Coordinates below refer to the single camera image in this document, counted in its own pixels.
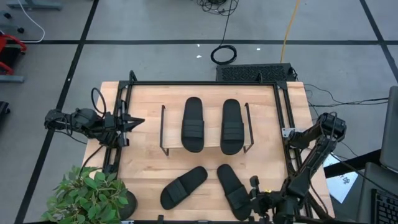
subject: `white paper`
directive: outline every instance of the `white paper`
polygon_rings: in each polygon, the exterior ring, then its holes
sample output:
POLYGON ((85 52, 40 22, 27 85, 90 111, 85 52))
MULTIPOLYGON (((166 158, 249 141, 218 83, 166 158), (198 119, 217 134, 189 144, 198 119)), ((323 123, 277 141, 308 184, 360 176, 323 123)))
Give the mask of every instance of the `white paper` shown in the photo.
MULTIPOLYGON (((332 164, 339 163, 337 159, 329 155, 323 163, 324 167, 330 166, 332 164)), ((350 172, 344 175, 327 178, 326 182, 328 184, 329 193, 340 203, 344 202, 349 190, 352 188, 358 174, 355 172, 350 172)))

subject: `gray floor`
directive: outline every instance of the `gray floor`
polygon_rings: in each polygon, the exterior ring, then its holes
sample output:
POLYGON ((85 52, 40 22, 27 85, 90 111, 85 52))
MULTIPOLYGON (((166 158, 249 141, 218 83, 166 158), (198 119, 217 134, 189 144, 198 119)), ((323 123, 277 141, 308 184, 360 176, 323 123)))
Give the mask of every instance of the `gray floor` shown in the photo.
MULTIPOLYGON (((46 30, 45 40, 79 40, 92 1, 64 0, 62 11, 28 11, 46 30)), ((385 40, 398 40, 395 0, 366 1, 385 40)), ((293 1, 241 1, 231 16, 227 39, 281 40, 294 8, 293 1)), ((25 34, 3 30, 22 39, 37 39, 40 30, 18 10, 9 10, 11 22, 25 34)), ((203 12, 189 0, 99 0, 88 40, 207 40, 220 39, 226 18, 203 12)), ((358 0, 302 1, 289 35, 290 40, 377 40, 358 0)), ((91 108, 90 90, 101 82, 126 79, 133 69, 140 80, 214 80, 216 65, 210 53, 217 45, 85 45, 73 76, 63 110, 91 108)), ((29 45, 16 75, 23 84, 0 83, 0 101, 11 104, 12 113, 0 132, 0 223, 14 222, 29 183, 46 131, 46 112, 54 108, 70 69, 77 45, 29 45)), ((235 45, 234 64, 277 63, 281 45, 235 45)), ((397 60, 398 46, 388 49, 397 60)), ((230 57, 219 52, 220 60, 230 57)), ((397 81, 379 45, 288 45, 290 62, 299 79, 332 92, 337 100, 353 101, 385 97, 397 81)), ((307 87, 313 104, 330 104, 327 93, 307 87)), ((358 155, 379 149, 386 105, 340 106, 336 111, 348 125, 345 143, 358 155)), ((86 141, 83 136, 77 138, 86 141)), ((79 165, 85 146, 56 134, 33 194, 25 222, 37 221, 46 209, 45 199, 72 165, 79 165)), ((343 145, 336 153, 352 158, 343 145)), ((335 202, 339 217, 355 218, 360 189, 358 179, 343 204, 335 202)))

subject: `plant pot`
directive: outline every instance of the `plant pot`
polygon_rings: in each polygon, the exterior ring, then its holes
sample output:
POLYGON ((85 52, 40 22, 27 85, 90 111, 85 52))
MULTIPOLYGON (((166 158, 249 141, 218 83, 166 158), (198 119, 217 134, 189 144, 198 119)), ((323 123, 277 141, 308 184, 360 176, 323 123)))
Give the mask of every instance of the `plant pot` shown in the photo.
POLYGON ((138 206, 137 198, 133 193, 127 191, 126 193, 127 201, 129 202, 126 206, 119 209, 120 220, 127 220, 136 210, 138 206))

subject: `white cable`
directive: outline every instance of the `white cable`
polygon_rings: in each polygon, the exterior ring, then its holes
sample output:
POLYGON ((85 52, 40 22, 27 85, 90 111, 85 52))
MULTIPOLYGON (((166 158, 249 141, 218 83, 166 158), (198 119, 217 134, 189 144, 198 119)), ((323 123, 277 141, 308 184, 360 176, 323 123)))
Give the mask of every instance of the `white cable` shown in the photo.
POLYGON ((24 11, 25 15, 30 19, 30 21, 32 21, 35 25, 37 25, 38 28, 40 28, 43 31, 43 36, 40 40, 33 40, 33 41, 21 41, 22 43, 40 43, 41 41, 43 41, 44 36, 45 36, 45 30, 38 25, 32 18, 30 18, 30 16, 26 13, 24 7, 22 6, 22 3, 20 0, 18 0, 19 5, 21 6, 21 9, 24 11))

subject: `red object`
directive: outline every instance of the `red object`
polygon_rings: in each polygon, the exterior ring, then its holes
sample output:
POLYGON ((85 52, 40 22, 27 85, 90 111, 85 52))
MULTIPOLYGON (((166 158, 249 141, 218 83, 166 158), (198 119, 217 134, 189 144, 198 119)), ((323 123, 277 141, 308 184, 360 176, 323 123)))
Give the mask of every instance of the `red object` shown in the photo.
MULTIPOLYGON (((0 35, 0 54, 4 50, 4 48, 6 48, 8 39, 13 40, 15 43, 20 45, 21 53, 25 53, 26 52, 26 49, 27 49, 26 45, 24 43, 22 43, 19 39, 15 38, 15 37, 13 37, 11 35, 8 35, 8 34, 3 34, 3 35, 0 35)), ((6 62, 0 61, 0 68, 2 68, 3 70, 6 71, 6 75, 12 75, 14 73, 13 69, 10 66, 8 66, 6 64, 6 62)))

